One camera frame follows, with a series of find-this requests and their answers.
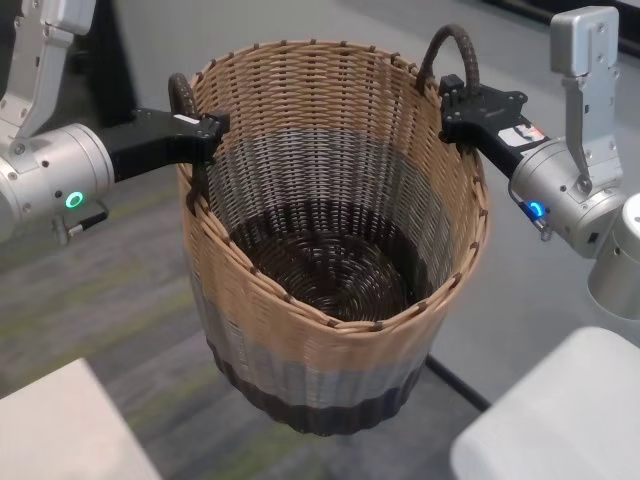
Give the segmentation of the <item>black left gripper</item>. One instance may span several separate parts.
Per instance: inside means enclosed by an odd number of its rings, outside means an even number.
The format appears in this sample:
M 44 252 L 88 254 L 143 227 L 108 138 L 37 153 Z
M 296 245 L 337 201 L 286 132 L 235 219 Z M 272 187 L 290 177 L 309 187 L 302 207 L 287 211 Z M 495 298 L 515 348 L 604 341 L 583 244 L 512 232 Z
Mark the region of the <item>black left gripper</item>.
M 102 130 L 102 143 L 113 166 L 114 182 L 181 162 L 206 165 L 230 131 L 226 112 L 203 114 L 200 120 L 181 114 L 142 109 L 128 122 Z

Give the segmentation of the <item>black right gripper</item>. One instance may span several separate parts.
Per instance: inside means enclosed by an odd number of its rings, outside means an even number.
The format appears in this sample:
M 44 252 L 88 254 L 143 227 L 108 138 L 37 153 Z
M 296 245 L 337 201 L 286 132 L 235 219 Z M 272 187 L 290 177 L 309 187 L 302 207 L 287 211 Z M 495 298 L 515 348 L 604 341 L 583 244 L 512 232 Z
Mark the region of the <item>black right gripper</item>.
M 519 91 L 482 85 L 470 96 L 465 82 L 448 74 L 440 78 L 438 93 L 446 104 L 438 138 L 460 149 L 478 150 L 507 178 L 513 176 L 526 152 L 549 140 L 522 115 L 528 97 Z

